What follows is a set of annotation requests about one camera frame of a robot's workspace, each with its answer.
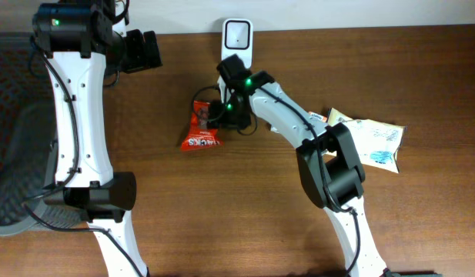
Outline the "orange tissue pack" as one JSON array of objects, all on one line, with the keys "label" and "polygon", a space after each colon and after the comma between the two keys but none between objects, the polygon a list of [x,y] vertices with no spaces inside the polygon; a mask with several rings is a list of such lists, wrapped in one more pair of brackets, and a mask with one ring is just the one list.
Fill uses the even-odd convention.
[{"label": "orange tissue pack", "polygon": [[328,118],[315,112],[308,112],[309,118],[315,121],[327,122]]}]

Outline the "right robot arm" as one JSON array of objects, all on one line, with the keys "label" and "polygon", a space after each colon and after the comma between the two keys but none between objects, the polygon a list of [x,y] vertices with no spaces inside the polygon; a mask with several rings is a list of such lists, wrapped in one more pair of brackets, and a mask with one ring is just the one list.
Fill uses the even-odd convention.
[{"label": "right robot arm", "polygon": [[216,67],[221,102],[210,105],[216,125],[247,127],[260,118],[295,149],[300,182],[309,200],[333,225],[348,276],[391,276],[366,219],[366,173],[349,129],[328,125],[295,103],[267,72],[251,72],[238,55]]}]

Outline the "yellow snack bag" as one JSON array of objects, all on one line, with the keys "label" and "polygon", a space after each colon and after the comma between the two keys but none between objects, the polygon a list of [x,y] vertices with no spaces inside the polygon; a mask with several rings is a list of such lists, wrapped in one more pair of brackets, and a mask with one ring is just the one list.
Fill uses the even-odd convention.
[{"label": "yellow snack bag", "polygon": [[405,126],[350,118],[335,108],[329,110],[326,122],[329,125],[343,123],[349,129],[362,164],[400,172],[397,153],[403,143]]}]

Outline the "red snack bag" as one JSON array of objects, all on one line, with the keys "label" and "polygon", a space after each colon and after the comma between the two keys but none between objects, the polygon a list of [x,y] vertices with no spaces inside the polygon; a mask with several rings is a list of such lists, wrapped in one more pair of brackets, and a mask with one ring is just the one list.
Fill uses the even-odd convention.
[{"label": "red snack bag", "polygon": [[194,101],[194,112],[191,115],[189,131],[182,141],[181,150],[183,152],[212,148],[223,145],[218,138],[216,128],[207,126],[209,123],[209,103]]}]

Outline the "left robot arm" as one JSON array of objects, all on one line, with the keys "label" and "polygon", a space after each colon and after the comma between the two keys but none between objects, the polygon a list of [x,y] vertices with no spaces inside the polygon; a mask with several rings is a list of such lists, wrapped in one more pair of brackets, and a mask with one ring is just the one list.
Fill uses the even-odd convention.
[{"label": "left robot arm", "polygon": [[128,30],[129,6],[114,1],[43,3],[31,42],[49,71],[58,139],[49,206],[74,212],[91,232],[110,276],[147,276],[132,225],[136,180],[115,172],[105,139],[104,81],[162,64],[155,32]]}]

